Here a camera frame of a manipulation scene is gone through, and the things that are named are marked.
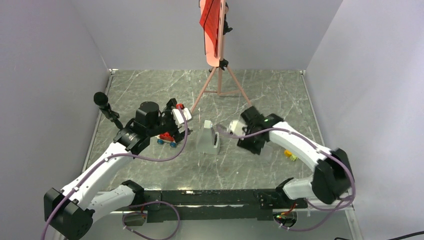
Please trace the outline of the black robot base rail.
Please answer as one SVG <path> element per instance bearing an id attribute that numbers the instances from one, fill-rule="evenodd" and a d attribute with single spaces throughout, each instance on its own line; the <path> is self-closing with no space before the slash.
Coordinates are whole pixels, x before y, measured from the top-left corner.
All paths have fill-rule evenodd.
<path id="1" fill-rule="evenodd" d="M 305 200 L 285 198 L 275 189 L 146 190 L 144 202 L 163 201 L 144 207 L 148 223 L 181 220 L 256 219 L 272 221 L 273 215 L 308 207 Z"/>

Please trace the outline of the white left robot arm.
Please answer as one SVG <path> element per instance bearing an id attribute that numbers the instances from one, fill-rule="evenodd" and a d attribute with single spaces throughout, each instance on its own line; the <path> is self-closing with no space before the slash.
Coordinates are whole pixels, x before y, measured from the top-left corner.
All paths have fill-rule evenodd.
<path id="1" fill-rule="evenodd" d="M 140 104 L 135 117 L 118 131 L 104 153 L 80 176 L 60 190 L 51 188 L 44 195 L 44 218 L 68 240 L 81 239 L 92 224 L 110 212 L 128 207 L 139 209 L 145 202 L 145 190 L 134 181 L 124 181 L 117 188 L 99 195 L 115 174 L 146 149 L 151 138 L 168 133 L 176 142 L 186 141 L 192 119 L 190 110 L 170 99 L 165 109 L 152 101 Z"/>

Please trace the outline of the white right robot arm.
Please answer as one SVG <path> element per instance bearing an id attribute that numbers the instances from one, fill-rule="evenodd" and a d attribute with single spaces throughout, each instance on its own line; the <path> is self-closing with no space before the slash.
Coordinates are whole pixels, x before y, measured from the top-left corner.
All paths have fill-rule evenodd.
<path id="1" fill-rule="evenodd" d="M 232 120 L 229 132 L 238 138 L 237 146 L 260 155 L 265 143 L 272 142 L 288 150 L 312 171 L 310 177 L 290 177 L 280 183 L 272 200 L 288 208 L 297 200 L 316 198 L 331 205 L 342 194 L 354 188 L 354 177 L 347 153 L 330 149 L 299 133 L 282 117 L 261 114 L 251 106 L 241 113 L 241 120 Z"/>

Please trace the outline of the clear plastic metronome cover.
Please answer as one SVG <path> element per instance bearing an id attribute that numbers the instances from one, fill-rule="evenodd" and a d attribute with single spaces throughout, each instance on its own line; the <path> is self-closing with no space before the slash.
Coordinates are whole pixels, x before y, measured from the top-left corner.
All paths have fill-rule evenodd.
<path id="1" fill-rule="evenodd" d="M 266 143 L 261 149 L 259 155 L 257 155 L 257 159 L 262 162 L 270 162 L 273 159 L 274 148 L 271 144 Z"/>

